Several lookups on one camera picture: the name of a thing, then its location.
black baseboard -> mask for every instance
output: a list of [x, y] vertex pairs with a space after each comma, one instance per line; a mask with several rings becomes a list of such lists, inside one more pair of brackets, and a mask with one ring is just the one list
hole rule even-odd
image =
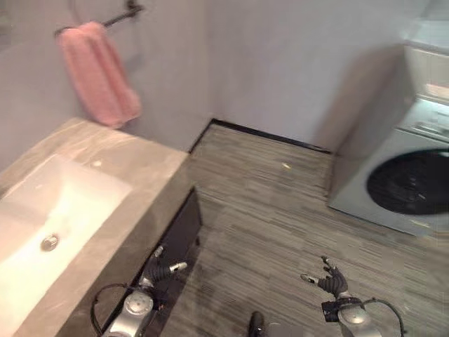
[[322, 147], [319, 147], [319, 146], [315, 146], [315, 145], [312, 145], [312, 144], [300, 142], [299, 140], [294, 140], [294, 139], [290, 139], [290, 138], [287, 138], [287, 137], [274, 135], [272, 133], [259, 131], [259, 130], [256, 130], [254, 128], [248, 128], [246, 126], [242, 126], [242, 125], [238, 125], [238, 124], [234, 124], [234, 123], [229, 123], [228, 121], [221, 121], [221, 120], [216, 119], [216, 118], [212, 118], [210, 120], [210, 122], [207, 125], [207, 127], [203, 130], [203, 132], [201, 132], [200, 136], [196, 139], [195, 143], [190, 148], [189, 153], [192, 153], [195, 150], [195, 147], [199, 144], [199, 142], [201, 141], [202, 137], [204, 136], [204, 134], [206, 133], [206, 131], [210, 128], [210, 126], [212, 124], [220, 125], [220, 126], [223, 126], [225, 128], [231, 128], [232, 130], [236, 130], [236, 131], [240, 131], [240, 132], [244, 132], [244, 133], [249, 133], [251, 135], [255, 135], [255, 136], [259, 136], [259, 137], [263, 137], [263, 138], [276, 140], [278, 142], [304, 147], [306, 149], [313, 150], [313, 151], [318, 151], [318, 152], [322, 152], [322, 153], [326, 153], [326, 154], [331, 154], [332, 153], [330, 150], [322, 148]]

sink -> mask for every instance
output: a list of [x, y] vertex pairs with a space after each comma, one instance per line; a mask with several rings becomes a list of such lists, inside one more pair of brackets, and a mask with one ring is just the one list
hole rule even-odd
[[54, 155], [7, 191], [0, 199], [0, 337], [14, 334], [131, 190]]

towel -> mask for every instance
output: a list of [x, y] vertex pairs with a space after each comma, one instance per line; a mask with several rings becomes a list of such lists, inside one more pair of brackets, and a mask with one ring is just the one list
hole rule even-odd
[[101, 24], [65, 29], [58, 41], [76, 92], [94, 119], [120, 128], [139, 116], [139, 98]]

countertop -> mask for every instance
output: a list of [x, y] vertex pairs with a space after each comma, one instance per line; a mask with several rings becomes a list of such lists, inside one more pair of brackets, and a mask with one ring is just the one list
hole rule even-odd
[[133, 190], [49, 288], [15, 332], [17, 337], [61, 336], [74, 315], [78, 319], [71, 320], [72, 327], [74, 322], [86, 325], [91, 294], [102, 285], [130, 281], [192, 188], [184, 169], [186, 153], [70, 119], [0, 174], [0, 194], [53, 154], [115, 176]]

wood-grain floor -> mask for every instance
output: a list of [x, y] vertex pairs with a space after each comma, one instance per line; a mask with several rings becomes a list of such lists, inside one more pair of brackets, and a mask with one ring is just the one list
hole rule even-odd
[[[330, 295], [303, 282], [326, 254], [361, 299], [387, 299], [408, 336], [449, 336], [449, 244], [415, 238], [326, 206], [331, 156], [212, 125], [190, 167], [204, 227], [198, 263], [163, 337], [245, 336], [250, 314], [340, 336], [325, 323]], [[388, 309], [368, 311], [383, 336], [399, 336]]]

